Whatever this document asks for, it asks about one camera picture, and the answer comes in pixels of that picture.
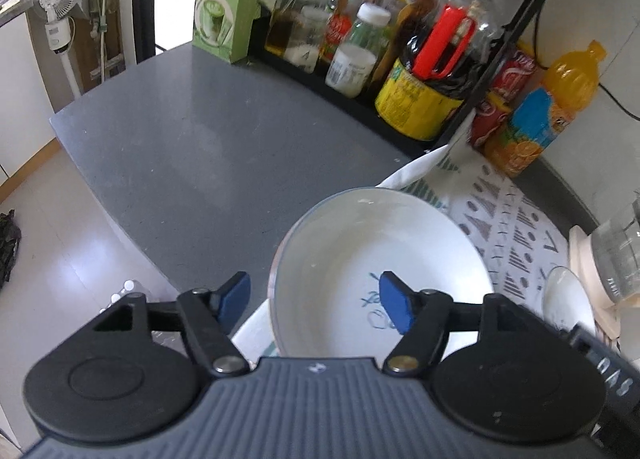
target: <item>red can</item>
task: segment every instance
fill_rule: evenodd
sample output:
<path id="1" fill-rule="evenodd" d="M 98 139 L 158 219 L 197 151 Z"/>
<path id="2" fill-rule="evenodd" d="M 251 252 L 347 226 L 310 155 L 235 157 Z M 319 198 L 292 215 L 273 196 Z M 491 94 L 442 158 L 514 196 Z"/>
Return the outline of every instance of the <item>red can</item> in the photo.
<path id="1" fill-rule="evenodd" d="M 469 143 L 481 147 L 486 139 L 505 121 L 513 110 L 505 105 L 501 97 L 489 92 L 476 107 L 476 116 L 471 124 Z"/>
<path id="2" fill-rule="evenodd" d="M 536 70 L 536 60 L 528 44 L 518 41 L 518 49 L 495 77 L 491 91 L 506 102 L 513 100 Z"/>

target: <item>dish towel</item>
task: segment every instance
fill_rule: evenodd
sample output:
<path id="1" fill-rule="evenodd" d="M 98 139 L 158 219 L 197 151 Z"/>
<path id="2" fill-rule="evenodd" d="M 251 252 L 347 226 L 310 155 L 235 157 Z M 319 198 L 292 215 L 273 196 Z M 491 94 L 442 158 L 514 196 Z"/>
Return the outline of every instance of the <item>dish towel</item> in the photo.
<path id="1" fill-rule="evenodd" d="M 489 271 L 495 291 L 542 315 L 549 272 L 568 263 L 568 243 L 554 224 L 466 142 L 452 142 L 408 163 L 378 186 L 431 204 L 466 233 Z M 277 356 L 266 300 L 233 341 L 244 356 Z"/>

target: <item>cardboard box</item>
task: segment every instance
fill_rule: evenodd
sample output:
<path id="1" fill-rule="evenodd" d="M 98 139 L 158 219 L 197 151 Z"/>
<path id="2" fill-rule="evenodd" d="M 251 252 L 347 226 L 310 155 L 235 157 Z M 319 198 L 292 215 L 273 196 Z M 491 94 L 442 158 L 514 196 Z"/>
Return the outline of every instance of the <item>cardboard box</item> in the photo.
<path id="1" fill-rule="evenodd" d="M 226 60 L 246 57 L 257 0 L 196 0 L 193 45 Z"/>

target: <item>orange juice bottle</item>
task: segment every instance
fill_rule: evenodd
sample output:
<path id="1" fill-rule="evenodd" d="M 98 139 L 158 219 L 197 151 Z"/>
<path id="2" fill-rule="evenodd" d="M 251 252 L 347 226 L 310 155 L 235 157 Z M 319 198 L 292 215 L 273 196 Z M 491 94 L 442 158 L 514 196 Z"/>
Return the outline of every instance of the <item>orange juice bottle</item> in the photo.
<path id="1" fill-rule="evenodd" d="M 587 51 L 562 55 L 542 84 L 484 144 L 484 155 L 514 178 L 564 131 L 598 89 L 598 62 L 607 52 L 595 40 Z"/>

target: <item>soy sauce bottle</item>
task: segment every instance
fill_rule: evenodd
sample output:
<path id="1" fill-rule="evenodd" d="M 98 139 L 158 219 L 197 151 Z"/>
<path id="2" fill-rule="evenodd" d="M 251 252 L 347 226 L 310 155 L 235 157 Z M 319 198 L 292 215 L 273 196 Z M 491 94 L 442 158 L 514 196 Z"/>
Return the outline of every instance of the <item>soy sauce bottle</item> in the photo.
<path id="1" fill-rule="evenodd" d="M 433 139 L 471 93 L 500 34 L 494 0 L 448 0 L 396 60 L 378 113 L 402 134 Z"/>

